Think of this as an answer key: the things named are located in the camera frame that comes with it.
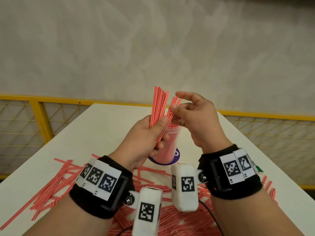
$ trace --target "hand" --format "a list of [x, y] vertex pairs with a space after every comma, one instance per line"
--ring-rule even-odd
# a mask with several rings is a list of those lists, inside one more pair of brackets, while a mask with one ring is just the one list
[[224, 134], [211, 101], [197, 93], [177, 91], [175, 95], [191, 103], [170, 106], [174, 113], [172, 123], [186, 127], [195, 145], [201, 147], [204, 154], [217, 152], [232, 145]]
[[108, 156], [130, 171], [140, 168], [148, 156], [156, 156], [164, 147], [164, 141], [169, 139], [169, 135], [164, 134], [155, 148], [157, 139], [168, 125], [168, 117], [162, 117], [152, 128], [150, 119], [151, 115], [136, 122], [119, 147]]

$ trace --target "right hand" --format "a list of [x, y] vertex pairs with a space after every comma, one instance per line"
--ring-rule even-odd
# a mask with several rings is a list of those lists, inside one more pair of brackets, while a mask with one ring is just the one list
[[204, 154], [232, 145], [220, 125], [217, 111], [211, 101], [197, 93], [177, 91], [175, 95], [191, 103], [170, 106], [171, 112], [174, 113], [172, 123], [186, 127], [195, 145], [201, 147]]

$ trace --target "fingernail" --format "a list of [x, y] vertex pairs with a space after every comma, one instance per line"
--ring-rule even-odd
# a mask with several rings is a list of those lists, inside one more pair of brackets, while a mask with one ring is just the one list
[[176, 109], [176, 107], [177, 107], [177, 105], [173, 104], [169, 108], [171, 109], [171, 111], [174, 111]]
[[163, 116], [162, 118], [160, 118], [161, 122], [168, 122], [168, 116]]

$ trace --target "mesh panel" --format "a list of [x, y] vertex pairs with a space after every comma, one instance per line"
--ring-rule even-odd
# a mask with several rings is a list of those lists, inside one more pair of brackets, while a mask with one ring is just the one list
[[225, 117], [296, 183], [315, 185], [315, 122]]
[[0, 100], [0, 174], [11, 174], [42, 146], [29, 103]]
[[61, 132], [89, 107], [64, 103], [44, 103], [44, 106], [54, 135]]

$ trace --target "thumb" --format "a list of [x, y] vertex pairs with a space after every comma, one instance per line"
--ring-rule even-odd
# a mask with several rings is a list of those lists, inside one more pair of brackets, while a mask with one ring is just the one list
[[153, 132], [154, 137], [158, 138], [160, 134], [166, 129], [167, 125], [168, 117], [163, 116], [150, 130]]
[[175, 114], [177, 117], [179, 117], [180, 119], [185, 119], [185, 116], [189, 111], [186, 108], [179, 105], [175, 105], [175, 104], [171, 105], [169, 108], [171, 112]]

